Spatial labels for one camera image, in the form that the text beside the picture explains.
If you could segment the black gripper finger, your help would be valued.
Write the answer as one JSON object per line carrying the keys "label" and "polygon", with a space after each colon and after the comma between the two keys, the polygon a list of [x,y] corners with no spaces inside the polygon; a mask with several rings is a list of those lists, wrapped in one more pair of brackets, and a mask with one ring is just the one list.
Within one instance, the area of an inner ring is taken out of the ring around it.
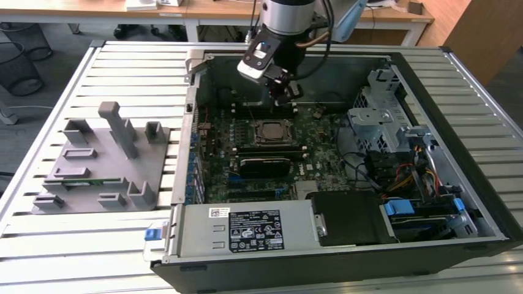
{"label": "black gripper finger", "polygon": [[304,95],[302,87],[297,81],[290,81],[286,85],[286,97],[289,100],[301,98]]}
{"label": "black gripper finger", "polygon": [[277,80],[269,78],[266,80],[266,87],[269,90],[269,97],[273,100],[274,106],[281,106],[289,102],[286,93],[288,81],[285,79]]}

